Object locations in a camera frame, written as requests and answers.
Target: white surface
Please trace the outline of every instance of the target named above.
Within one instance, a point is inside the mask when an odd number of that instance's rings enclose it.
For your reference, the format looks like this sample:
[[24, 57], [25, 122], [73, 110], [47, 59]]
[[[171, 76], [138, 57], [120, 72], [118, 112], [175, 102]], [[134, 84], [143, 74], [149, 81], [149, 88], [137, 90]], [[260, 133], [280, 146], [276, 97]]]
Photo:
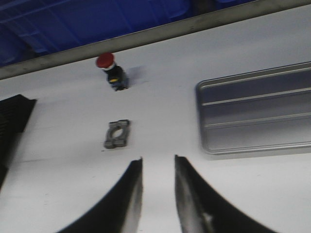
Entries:
[[[212, 156], [199, 144], [202, 80], [311, 60], [311, 6], [118, 52], [131, 78], [114, 92], [95, 58], [0, 81], [0, 98], [38, 99], [0, 192], [0, 232], [55, 232], [143, 157], [138, 232], [179, 233], [175, 154], [231, 203], [280, 233], [311, 228], [311, 154]], [[103, 150], [108, 122], [132, 121], [128, 146]]]

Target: metal bracket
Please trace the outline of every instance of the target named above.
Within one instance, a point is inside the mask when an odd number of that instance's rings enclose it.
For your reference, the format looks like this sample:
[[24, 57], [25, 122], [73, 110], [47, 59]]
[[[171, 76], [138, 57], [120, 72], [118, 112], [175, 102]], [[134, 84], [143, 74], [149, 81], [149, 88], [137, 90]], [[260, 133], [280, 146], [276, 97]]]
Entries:
[[[109, 123], [109, 129], [106, 134], [104, 147], [113, 149], [115, 147], [125, 147], [127, 145], [127, 137], [129, 134], [129, 120], [119, 120]], [[122, 130], [121, 135], [114, 137], [113, 133], [117, 130]]]

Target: metal rail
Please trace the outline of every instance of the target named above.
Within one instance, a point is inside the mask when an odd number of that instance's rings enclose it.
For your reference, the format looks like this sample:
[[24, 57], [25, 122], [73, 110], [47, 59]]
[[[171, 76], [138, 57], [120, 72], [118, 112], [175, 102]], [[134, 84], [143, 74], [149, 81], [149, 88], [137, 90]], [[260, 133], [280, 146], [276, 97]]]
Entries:
[[140, 32], [0, 67], [0, 80], [96, 57], [103, 52], [117, 52], [131, 49], [308, 4], [311, 4], [311, 0], [257, 0]]

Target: blue container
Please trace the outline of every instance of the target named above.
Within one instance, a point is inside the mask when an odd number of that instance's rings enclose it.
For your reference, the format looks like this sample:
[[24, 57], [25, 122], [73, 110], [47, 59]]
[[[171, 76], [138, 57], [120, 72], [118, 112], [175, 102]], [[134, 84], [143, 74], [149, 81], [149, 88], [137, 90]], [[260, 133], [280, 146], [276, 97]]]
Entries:
[[220, 10], [220, 9], [224, 9], [227, 7], [236, 6], [236, 5], [240, 5], [240, 4], [247, 3], [250, 1], [255, 1], [255, 0], [215, 0], [215, 1], [216, 1], [216, 9]]
[[19, 62], [25, 50], [25, 43], [0, 24], [0, 67]]
[[191, 0], [0, 0], [0, 23], [41, 54], [190, 16]]

